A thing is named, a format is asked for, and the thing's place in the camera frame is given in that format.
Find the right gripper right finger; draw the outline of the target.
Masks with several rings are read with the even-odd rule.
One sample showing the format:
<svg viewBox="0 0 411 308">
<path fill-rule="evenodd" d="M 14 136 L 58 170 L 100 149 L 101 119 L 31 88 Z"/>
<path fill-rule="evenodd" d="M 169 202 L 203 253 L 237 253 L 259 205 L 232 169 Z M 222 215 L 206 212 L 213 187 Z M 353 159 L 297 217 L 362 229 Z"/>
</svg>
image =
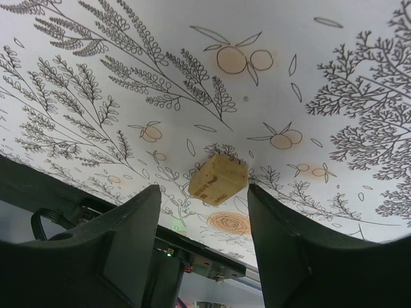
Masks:
<svg viewBox="0 0 411 308">
<path fill-rule="evenodd" d="M 247 193 L 266 307 L 409 307 L 410 238 L 385 244 L 341 234 L 260 186 Z"/>
</svg>

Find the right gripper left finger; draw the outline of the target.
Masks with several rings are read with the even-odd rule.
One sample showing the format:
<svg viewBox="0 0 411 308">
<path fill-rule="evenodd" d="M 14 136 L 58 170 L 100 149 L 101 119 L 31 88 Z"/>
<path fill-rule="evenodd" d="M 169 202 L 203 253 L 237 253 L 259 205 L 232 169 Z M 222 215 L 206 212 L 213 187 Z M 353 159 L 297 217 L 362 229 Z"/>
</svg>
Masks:
<svg viewBox="0 0 411 308">
<path fill-rule="evenodd" d="M 1 243 L 2 307 L 140 307 L 161 192 L 126 203 L 46 241 Z"/>
</svg>

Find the small tan yellow eraser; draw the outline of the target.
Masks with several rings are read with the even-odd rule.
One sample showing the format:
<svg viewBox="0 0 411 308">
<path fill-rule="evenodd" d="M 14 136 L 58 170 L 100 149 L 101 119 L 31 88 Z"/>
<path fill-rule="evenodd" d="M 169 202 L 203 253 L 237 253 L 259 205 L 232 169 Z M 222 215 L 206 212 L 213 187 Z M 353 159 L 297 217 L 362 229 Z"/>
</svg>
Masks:
<svg viewBox="0 0 411 308">
<path fill-rule="evenodd" d="M 223 155 L 213 155 L 192 176 L 188 192 L 208 205 L 219 206 L 247 186 L 246 166 Z"/>
</svg>

